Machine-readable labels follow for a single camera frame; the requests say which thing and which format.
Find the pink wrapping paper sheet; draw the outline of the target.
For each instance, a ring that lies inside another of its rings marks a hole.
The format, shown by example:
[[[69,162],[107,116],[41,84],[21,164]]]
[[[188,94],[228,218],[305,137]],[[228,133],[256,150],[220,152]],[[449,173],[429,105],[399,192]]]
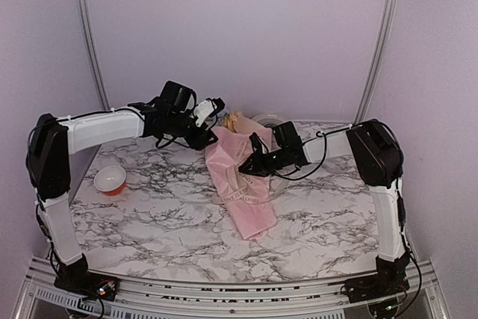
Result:
[[[248,119],[246,133],[234,133],[222,126],[212,131],[218,141],[206,147],[205,164],[218,193],[213,203],[226,207],[244,240],[257,238],[277,223],[269,197],[270,179],[242,174],[238,168],[252,154],[249,136],[256,132],[270,148],[272,130],[253,130]]]

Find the pink rose fake flower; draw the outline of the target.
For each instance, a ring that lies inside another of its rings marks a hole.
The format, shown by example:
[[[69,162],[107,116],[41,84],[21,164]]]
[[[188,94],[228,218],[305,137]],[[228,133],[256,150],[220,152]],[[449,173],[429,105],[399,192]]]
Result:
[[[247,120],[241,112],[231,111],[223,116],[220,124],[234,133],[246,133]]]

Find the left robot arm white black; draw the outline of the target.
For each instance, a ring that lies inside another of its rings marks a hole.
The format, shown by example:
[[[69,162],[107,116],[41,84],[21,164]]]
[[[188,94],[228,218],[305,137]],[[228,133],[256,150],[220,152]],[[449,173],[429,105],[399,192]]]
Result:
[[[69,212],[70,156],[115,140],[162,140],[166,135],[172,140],[184,139],[191,149],[203,150],[217,142],[206,120],[224,107],[220,98],[198,102],[194,90],[168,81],[161,94],[149,102],[77,116],[39,117],[28,137],[25,164],[37,196],[37,220],[58,263],[59,282],[79,293],[89,292],[95,283]]]

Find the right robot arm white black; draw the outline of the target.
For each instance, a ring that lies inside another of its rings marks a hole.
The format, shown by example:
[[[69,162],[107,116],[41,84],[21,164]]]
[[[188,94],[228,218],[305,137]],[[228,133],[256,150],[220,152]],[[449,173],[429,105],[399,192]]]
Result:
[[[387,294],[398,284],[409,263],[404,244],[404,155],[393,132],[378,120],[368,120],[328,133],[318,132],[315,138],[303,140],[294,124],[286,122],[273,127],[273,136],[279,147],[274,151],[258,134],[250,136],[252,154],[240,165],[240,173],[277,176],[289,166],[321,167],[329,159],[353,156],[358,174],[373,197],[379,233],[377,273],[370,278],[370,289],[378,295]]]

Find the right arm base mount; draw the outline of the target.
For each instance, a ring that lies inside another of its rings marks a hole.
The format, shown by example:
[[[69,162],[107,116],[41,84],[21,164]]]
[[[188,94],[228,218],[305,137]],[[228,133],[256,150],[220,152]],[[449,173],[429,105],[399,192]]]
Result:
[[[388,281],[384,276],[373,274],[347,279],[341,287],[341,293],[347,296],[350,303],[358,303],[404,293],[409,289],[410,284],[406,275]]]

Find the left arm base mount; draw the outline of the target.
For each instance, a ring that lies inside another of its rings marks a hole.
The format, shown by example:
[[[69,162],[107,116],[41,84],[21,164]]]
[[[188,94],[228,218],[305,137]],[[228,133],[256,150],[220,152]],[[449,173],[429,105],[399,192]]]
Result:
[[[120,280],[115,276],[87,272],[84,278],[64,279],[57,277],[55,287],[75,294],[85,295],[89,299],[99,298],[114,301],[117,295]]]

